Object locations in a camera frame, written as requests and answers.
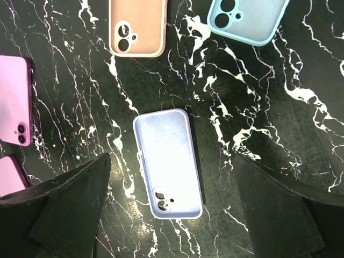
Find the phone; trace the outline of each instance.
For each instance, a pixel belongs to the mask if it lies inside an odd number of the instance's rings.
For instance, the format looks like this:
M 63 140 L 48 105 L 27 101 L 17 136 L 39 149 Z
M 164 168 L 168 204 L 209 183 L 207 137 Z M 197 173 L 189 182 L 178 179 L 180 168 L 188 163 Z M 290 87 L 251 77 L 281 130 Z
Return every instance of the phone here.
M 28 187 L 25 177 L 14 157 L 0 159 L 0 197 L 24 190 Z
M 26 58 L 0 55 L 0 139 L 28 146 L 33 141 L 31 66 Z
M 109 46 L 121 57 L 160 56 L 165 49 L 167 0 L 109 0 Z
M 158 219 L 196 219 L 203 201 L 188 114 L 171 109 L 134 119 L 150 210 Z
M 218 35 L 253 46 L 273 38 L 289 0 L 213 0 L 207 24 Z

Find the lavender phone case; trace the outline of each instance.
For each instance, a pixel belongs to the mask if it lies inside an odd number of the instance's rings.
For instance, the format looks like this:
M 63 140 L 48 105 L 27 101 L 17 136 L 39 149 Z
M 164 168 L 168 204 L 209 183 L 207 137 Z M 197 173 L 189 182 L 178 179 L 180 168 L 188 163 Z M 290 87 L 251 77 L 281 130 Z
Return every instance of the lavender phone case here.
M 22 146 L 33 141 L 30 69 L 25 58 L 0 55 L 0 139 Z M 19 136 L 25 141 L 20 143 Z
M 143 114 L 133 126 L 153 216 L 200 217 L 203 201 L 187 113 L 171 109 Z
M 0 159 L 0 197 L 27 188 L 17 161 L 13 157 Z

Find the table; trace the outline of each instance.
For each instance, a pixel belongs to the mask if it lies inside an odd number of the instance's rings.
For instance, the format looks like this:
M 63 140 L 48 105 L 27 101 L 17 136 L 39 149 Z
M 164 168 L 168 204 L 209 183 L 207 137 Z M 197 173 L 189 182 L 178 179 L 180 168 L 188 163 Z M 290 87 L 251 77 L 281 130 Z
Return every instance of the table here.
M 252 257 L 231 172 L 237 152 L 344 194 L 343 1 L 291 1 L 272 42 L 252 47 L 210 33 L 211 0 L 170 0 L 155 59 L 110 53 L 102 2 L 0 2 L 0 54 L 30 58 L 34 73 L 34 144 L 1 142 L 1 155 L 38 184 L 111 153 L 98 257 Z M 198 220 L 154 219 L 139 170 L 133 119 L 174 107 L 195 127 Z

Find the pink phone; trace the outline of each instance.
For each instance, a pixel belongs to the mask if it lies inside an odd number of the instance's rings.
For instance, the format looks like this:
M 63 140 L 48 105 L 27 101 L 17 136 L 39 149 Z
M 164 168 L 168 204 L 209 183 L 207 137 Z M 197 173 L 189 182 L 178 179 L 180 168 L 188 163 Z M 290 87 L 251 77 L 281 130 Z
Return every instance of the pink phone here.
M 0 55 L 0 139 L 28 146 L 33 141 L 30 62 Z
M 27 188 L 27 183 L 15 158 L 0 159 L 0 197 Z

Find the phone camera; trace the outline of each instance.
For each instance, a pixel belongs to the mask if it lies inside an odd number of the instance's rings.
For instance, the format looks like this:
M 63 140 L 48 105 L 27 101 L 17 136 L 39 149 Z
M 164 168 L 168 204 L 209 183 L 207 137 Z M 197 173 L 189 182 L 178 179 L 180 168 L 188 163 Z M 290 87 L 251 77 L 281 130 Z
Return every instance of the phone camera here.
M 18 137 L 18 141 L 21 143 L 21 144 L 24 144 L 25 143 L 25 137 L 23 135 L 20 135 Z
M 18 132 L 25 133 L 25 127 L 23 125 L 18 125 Z

